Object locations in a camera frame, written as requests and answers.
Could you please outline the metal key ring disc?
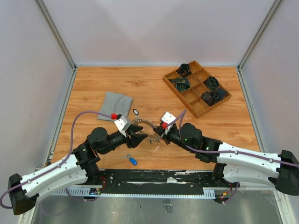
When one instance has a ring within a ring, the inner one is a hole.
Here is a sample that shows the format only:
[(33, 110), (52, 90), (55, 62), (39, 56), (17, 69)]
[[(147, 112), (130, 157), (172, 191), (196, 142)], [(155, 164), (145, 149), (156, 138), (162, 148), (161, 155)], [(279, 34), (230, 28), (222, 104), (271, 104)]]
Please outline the metal key ring disc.
[(154, 132), (154, 128), (156, 127), (156, 125), (153, 121), (142, 118), (135, 118), (132, 120), (132, 124), (142, 126), (142, 130), (138, 133), (147, 134), (147, 140), (150, 144), (160, 143), (159, 135), (156, 132)]

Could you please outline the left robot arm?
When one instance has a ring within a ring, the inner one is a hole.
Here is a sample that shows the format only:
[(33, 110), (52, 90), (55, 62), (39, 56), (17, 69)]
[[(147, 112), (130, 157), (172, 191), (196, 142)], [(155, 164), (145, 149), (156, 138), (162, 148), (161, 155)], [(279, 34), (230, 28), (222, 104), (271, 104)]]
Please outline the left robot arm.
[(95, 128), (85, 142), (73, 149), (69, 156), (29, 175), (14, 174), (9, 177), (10, 202), (14, 215), (21, 215), (35, 207), (36, 202), (76, 184), (96, 184), (100, 180), (97, 162), (99, 155), (114, 151), (125, 144), (137, 147), (147, 134), (140, 134), (141, 126), (130, 125), (121, 133), (108, 134), (105, 128)]

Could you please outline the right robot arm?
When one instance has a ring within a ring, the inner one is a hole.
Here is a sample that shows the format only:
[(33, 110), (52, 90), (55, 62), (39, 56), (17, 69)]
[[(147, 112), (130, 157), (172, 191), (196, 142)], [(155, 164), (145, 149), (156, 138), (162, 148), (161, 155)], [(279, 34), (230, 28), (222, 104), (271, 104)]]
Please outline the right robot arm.
[(214, 163), (214, 185), (225, 183), (258, 183), (273, 186), (277, 191), (298, 196), (299, 161), (287, 150), (281, 153), (255, 152), (202, 135), (202, 131), (190, 123), (155, 127), (166, 144), (174, 143), (205, 163)]

